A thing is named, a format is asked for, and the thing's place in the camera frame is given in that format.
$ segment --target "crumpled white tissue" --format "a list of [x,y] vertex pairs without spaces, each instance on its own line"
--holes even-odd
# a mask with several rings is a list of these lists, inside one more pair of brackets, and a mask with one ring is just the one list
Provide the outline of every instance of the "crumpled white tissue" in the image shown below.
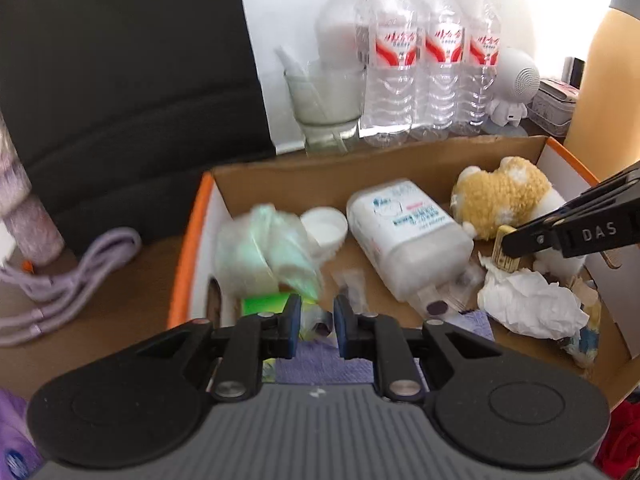
[[589,315],[568,288],[549,285],[542,274],[529,269],[508,273],[479,254],[486,268],[478,307],[512,332],[539,339],[573,336],[585,326]]

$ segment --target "red and white label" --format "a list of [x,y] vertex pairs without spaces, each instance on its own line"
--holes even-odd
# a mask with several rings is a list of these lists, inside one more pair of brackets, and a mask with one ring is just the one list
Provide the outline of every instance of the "red and white label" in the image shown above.
[[485,34],[471,36],[466,62],[474,65],[495,65],[500,51],[500,36]]
[[378,27],[375,40],[378,66],[410,66],[418,54],[415,27]]
[[462,60],[465,31],[458,23],[439,23],[433,34],[424,35],[420,58],[439,63]]

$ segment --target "black fabric surface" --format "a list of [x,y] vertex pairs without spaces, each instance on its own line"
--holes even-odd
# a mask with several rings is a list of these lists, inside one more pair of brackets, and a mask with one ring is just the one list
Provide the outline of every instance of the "black fabric surface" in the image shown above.
[[0,0],[0,30],[0,108],[77,253],[182,231],[200,170],[274,154],[241,0]]

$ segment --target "cardboard box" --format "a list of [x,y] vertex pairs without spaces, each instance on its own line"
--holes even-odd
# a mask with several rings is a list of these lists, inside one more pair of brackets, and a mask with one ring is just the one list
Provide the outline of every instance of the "cardboard box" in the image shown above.
[[[460,171],[471,165],[491,171],[498,167],[501,158],[508,155],[519,155],[537,163],[566,199],[597,183],[575,157],[546,137],[449,139],[347,156],[293,156],[273,162],[214,168],[203,177],[194,204],[178,264],[169,327],[204,316],[214,318],[222,326],[235,321],[237,309],[234,302],[230,298],[219,297],[219,290],[211,286],[215,283],[213,250],[222,222],[248,212],[252,206],[273,203],[279,210],[298,215],[320,205],[344,211],[354,192],[398,178],[413,180],[434,200],[448,204],[451,188]],[[490,249],[486,244],[477,244],[477,247],[483,252]],[[594,274],[604,303],[609,304],[602,313],[600,351],[595,366],[590,370],[578,368],[555,342],[515,335],[492,321],[496,341],[584,376],[600,387],[613,408],[640,380],[640,360],[632,359],[625,338],[611,315],[612,312],[628,310],[628,305],[620,307],[618,304],[625,301],[625,295],[620,295],[621,280],[626,280],[625,286],[630,287],[636,286],[631,282],[640,281],[631,278],[634,269],[640,268],[634,265],[635,258],[640,262],[640,250],[633,246],[631,253],[619,270],[606,266],[602,269],[599,254],[588,259],[588,267]],[[366,274],[367,300],[371,310],[394,316],[406,327],[421,325],[422,320],[408,304],[398,303],[392,297],[351,236],[336,259],[322,269],[325,290],[321,306],[331,309],[337,292],[332,272],[354,267],[363,269]],[[633,316],[633,313],[627,313],[625,319]],[[632,333],[626,335],[629,347],[637,354],[640,349],[634,347],[633,341],[629,343],[629,339],[633,339]]]

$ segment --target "metal bolt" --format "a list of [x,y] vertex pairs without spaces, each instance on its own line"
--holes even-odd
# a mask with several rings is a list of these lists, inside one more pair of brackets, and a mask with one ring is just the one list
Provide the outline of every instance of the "metal bolt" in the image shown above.
[[393,381],[389,389],[399,397],[413,397],[420,393],[420,384],[415,381],[399,380]]
[[238,381],[223,381],[216,387],[216,395],[225,399],[240,397],[246,393],[244,384]]

